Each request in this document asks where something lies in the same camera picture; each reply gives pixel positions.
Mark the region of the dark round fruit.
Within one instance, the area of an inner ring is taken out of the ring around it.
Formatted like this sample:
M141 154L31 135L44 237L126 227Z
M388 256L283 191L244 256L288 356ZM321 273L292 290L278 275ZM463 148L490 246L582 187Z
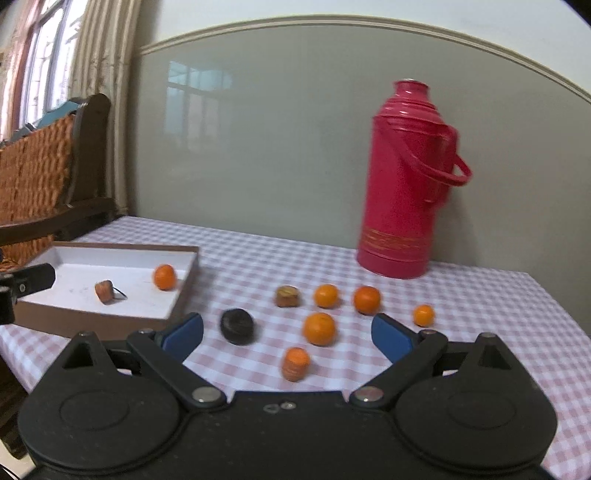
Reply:
M249 312L243 309L229 309L221 314L219 329L226 341L233 345L252 343L256 324Z

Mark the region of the large orange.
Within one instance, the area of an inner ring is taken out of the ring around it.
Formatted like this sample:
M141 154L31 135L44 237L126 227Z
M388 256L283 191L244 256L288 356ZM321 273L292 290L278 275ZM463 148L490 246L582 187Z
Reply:
M329 346L337 336L337 325L331 315L317 312L304 320L303 335L308 343L315 346Z

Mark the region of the brown green cube fruit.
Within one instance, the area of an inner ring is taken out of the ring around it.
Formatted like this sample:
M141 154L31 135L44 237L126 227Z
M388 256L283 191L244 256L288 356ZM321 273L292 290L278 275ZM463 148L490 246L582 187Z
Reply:
M300 291L291 285L281 285L276 289L274 303L280 308L293 308L301 303Z

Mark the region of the small orange far right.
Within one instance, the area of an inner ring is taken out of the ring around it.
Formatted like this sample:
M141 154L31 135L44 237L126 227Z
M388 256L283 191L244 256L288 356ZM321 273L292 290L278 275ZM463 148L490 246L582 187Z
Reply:
M435 310L428 304L417 306L413 313L414 323L421 328L431 327L435 322L435 318Z

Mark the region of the brown cardboard box tray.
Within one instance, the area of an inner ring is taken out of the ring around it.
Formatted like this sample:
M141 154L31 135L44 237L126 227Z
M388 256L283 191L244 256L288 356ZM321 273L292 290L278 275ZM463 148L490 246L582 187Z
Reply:
M141 330L163 330L179 322L198 273L197 246L55 242L33 258L31 266L55 269L53 286L19 299L15 324L71 338L91 331L101 340L119 340ZM171 265L176 287L157 289L152 274ZM94 285L110 280L115 299L101 303Z

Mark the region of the wooden sofa with orange cushion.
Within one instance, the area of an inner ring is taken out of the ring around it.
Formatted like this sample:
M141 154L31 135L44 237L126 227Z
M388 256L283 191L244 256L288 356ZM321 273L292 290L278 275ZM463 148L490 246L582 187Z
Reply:
M110 100L74 101L73 111L1 147L1 271L24 266L55 240L104 224Z

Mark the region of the pink checkered tablecloth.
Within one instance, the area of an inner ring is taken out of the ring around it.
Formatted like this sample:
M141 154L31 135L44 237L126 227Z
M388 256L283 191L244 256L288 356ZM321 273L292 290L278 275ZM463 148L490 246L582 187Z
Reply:
M339 340L331 348L311 347L311 374L298 391L353 391L389 363L370 337L370 317L353 306L363 285L381 292L385 313L412 326L417 306L431 305L435 327L453 341L497 334L530 372L558 417L558 429L544 465L558 479L590 475L590 340L564 308L529 274L434 264L415 280L388 279L363 269L351 249L297 242L170 222L124 217L85 237L89 243L197 246L199 273L188 307L204 318L204 341L186 365L226 393L281 390L287 348L304 346L301 326L315 311L322 284L339 288L332 311ZM276 289L291 285L301 303L280 308ZM243 309L252 315L252 343L233 345L219 329L221 314Z

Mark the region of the red thermos flask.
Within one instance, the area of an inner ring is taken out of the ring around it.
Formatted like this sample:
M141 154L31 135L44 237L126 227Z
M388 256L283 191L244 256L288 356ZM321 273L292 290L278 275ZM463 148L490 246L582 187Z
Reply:
M437 214L472 171L459 133L431 102L429 86L394 82L373 118L365 209L356 260L386 277L412 279L429 266Z

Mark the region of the window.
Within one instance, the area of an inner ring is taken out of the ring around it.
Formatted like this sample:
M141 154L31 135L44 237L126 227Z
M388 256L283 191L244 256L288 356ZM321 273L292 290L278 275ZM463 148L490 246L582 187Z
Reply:
M69 97L86 1L13 1L1 13L1 137Z

